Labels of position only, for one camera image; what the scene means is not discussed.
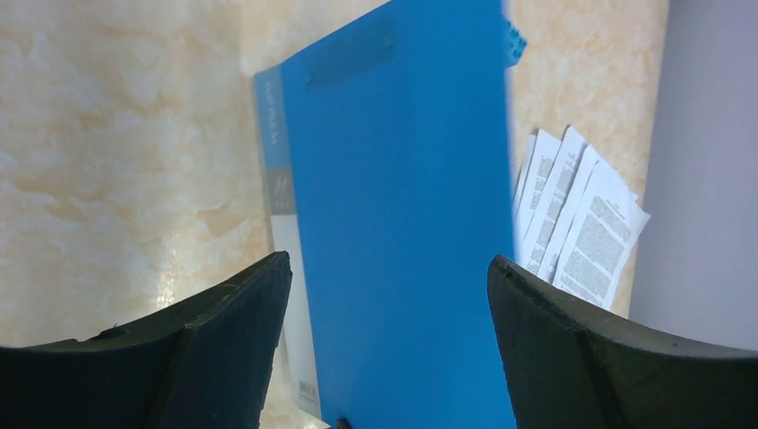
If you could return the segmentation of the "blue file folder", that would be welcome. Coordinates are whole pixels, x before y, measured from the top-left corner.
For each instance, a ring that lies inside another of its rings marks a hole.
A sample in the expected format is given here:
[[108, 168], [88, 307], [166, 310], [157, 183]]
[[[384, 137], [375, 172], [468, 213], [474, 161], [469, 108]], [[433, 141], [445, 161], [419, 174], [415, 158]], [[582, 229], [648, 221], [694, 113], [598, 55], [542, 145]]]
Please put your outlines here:
[[253, 76], [298, 408], [511, 428], [487, 298], [512, 256], [499, 1], [390, 1]]

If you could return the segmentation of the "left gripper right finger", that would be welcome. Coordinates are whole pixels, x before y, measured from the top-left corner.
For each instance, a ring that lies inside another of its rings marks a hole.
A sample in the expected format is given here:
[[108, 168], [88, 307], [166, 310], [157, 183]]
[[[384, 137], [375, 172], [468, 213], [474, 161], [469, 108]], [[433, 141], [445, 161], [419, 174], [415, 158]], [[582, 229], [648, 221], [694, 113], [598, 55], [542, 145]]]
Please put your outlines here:
[[757, 355], [637, 324], [506, 257], [487, 292], [520, 428], [754, 428]]

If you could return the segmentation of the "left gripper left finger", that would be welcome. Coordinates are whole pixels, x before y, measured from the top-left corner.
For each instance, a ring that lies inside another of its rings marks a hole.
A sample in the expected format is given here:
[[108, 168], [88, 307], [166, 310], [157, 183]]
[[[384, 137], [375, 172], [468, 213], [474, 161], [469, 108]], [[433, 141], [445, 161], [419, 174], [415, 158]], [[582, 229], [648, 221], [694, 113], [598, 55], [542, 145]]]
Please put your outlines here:
[[257, 428], [288, 253], [85, 341], [1, 350], [4, 428]]

